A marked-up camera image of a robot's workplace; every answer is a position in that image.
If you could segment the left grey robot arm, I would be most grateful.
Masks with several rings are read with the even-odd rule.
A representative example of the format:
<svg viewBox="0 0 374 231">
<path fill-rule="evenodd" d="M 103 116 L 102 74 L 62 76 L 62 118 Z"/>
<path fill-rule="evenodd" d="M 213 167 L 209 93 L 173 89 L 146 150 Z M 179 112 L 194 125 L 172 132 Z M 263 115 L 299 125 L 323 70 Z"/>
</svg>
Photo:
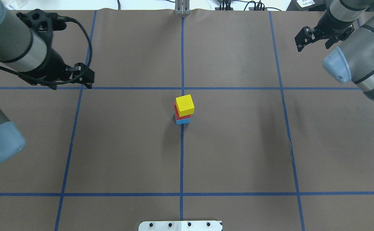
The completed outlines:
<svg viewBox="0 0 374 231">
<path fill-rule="evenodd" d="M 87 42 L 84 63 L 68 65 L 53 48 L 54 33 L 77 25 Z M 92 88 L 95 72 L 90 69 L 93 46 L 90 34 L 75 18 L 56 12 L 33 9 L 15 12 L 0 0 L 0 77 L 11 76 L 31 85 L 57 90 L 59 86 L 80 84 Z M 0 164 L 22 151 L 26 139 L 17 125 L 0 108 Z"/>
</svg>

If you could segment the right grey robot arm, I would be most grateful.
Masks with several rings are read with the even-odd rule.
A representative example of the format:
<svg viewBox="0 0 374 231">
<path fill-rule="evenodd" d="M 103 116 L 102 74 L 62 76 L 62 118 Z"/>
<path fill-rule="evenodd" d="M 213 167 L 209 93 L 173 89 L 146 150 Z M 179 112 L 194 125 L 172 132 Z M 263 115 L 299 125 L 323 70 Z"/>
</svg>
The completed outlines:
<svg viewBox="0 0 374 231">
<path fill-rule="evenodd" d="M 374 102 L 374 0 L 331 0 L 314 28 L 303 27 L 294 41 L 299 52 L 326 40 L 326 49 L 341 41 L 322 61 L 339 83 L 353 82 Z"/>
</svg>

